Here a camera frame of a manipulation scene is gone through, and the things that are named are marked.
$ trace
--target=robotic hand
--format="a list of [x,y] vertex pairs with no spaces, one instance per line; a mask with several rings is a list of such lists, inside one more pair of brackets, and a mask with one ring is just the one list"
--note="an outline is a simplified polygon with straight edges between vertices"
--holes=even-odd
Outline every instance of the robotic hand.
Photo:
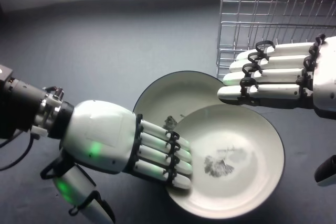
[[[323,34],[315,43],[261,41],[237,56],[217,95],[228,104],[314,109],[320,117],[336,119],[335,52],[336,37]],[[315,180],[321,186],[335,183],[336,155],[320,165]]]
[[187,140],[118,105],[92,100],[74,107],[62,100],[63,94],[61,88],[34,88],[0,66],[0,138],[11,138],[18,129],[30,130],[34,138],[61,139],[59,157],[41,172],[41,178],[52,179],[74,206],[71,216],[81,212],[95,223],[115,222],[96,184],[78,164],[190,188],[187,175],[193,169]]

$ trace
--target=wire rack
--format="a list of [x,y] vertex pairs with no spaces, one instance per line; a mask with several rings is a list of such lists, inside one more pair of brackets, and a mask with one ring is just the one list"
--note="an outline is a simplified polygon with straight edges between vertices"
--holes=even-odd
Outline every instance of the wire rack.
[[258,41],[275,44],[313,41],[335,35],[336,0],[220,0],[217,77]]

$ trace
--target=ceramic plate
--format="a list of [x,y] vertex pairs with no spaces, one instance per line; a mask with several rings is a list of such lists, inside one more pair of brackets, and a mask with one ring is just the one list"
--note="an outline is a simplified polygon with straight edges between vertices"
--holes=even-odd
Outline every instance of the ceramic plate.
[[188,115],[175,131],[191,143],[192,189],[167,190],[185,210],[212,219],[240,216],[278,185],[285,164],[282,141],[258,113],[242,106],[209,106]]
[[223,83],[208,74],[181,71],[167,74],[154,81],[139,97],[133,112],[167,130],[190,113],[215,104]]

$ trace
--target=back of robotic hand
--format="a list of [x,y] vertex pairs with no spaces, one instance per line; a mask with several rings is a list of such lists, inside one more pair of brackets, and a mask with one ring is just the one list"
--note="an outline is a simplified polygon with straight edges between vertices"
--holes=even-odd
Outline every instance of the back of robotic hand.
[[74,107],[62,100],[63,94],[57,87],[34,88],[0,66],[0,138],[30,130],[31,142],[39,136],[61,139],[59,157],[40,175],[52,179],[73,205],[71,216],[81,212],[94,223],[115,223],[112,209],[79,164],[181,189],[191,187],[190,144],[176,132],[109,102],[92,100]]
[[[336,119],[335,66],[336,37],[321,34],[316,42],[282,45],[261,41],[237,56],[217,95],[228,104],[314,109]],[[321,186],[336,182],[336,155],[320,165],[315,180]]]

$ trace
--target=gray tabletop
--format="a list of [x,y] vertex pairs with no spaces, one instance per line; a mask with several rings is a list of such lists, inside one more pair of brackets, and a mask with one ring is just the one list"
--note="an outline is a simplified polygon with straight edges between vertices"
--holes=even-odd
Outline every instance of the gray tabletop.
[[[174,71],[216,72],[218,0],[94,2],[10,14],[0,31],[1,64],[36,87],[61,86],[65,100],[104,100],[133,109],[142,91]],[[118,223],[334,223],[336,187],[313,173],[336,152],[336,123],[313,111],[252,108],[268,119],[285,146],[282,180],[258,209],[231,220],[199,218],[177,206],[159,185],[128,174],[86,169]],[[28,144],[23,134],[1,150],[0,164]],[[0,173],[1,223],[89,223],[39,172],[58,154],[58,141],[34,142],[28,156]]]

